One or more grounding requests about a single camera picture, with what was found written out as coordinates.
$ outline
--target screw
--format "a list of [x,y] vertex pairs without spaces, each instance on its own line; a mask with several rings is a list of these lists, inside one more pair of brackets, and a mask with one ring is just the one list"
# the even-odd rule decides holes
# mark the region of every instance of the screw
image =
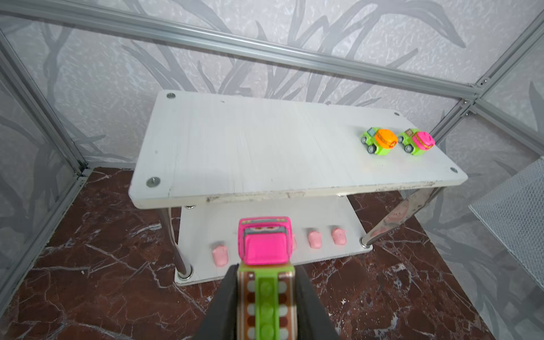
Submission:
[[160,178],[159,177],[151,177],[147,180],[145,183],[148,187],[154,188],[160,184]]

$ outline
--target mesh panel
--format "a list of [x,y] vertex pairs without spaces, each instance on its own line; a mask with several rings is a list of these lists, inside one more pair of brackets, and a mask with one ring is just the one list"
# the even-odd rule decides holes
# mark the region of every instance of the mesh panel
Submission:
[[544,159],[469,207],[544,289]]

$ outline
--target marble floor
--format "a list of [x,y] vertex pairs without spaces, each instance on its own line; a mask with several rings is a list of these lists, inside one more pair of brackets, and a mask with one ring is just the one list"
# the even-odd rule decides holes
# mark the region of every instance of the marble floor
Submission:
[[[220,281],[173,284],[156,217],[127,195],[131,176],[95,169],[0,318],[0,337],[191,338]],[[367,231],[401,200],[350,197]],[[493,339],[415,218],[368,254],[305,269],[343,339]]]

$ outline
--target pink toy car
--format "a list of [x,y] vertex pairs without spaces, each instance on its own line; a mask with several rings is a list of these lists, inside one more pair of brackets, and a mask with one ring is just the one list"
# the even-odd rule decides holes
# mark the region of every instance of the pink toy car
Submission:
[[245,264],[281,264],[293,253],[289,217],[243,218],[238,224],[238,254]]

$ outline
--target baseboard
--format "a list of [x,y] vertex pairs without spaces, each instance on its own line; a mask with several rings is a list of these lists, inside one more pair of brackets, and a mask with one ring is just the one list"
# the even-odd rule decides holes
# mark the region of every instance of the baseboard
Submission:
[[89,162],[87,164],[88,169],[94,168],[117,168],[117,169],[130,169],[136,168],[135,163],[113,163],[113,162]]
[[72,187],[65,192],[64,198],[55,204],[44,220],[41,231],[29,240],[27,249],[18,255],[5,273],[3,280],[0,281],[0,316],[4,314],[23,279],[34,266],[39,254],[53,236],[64,214],[66,214],[86,181],[86,177],[79,177]]

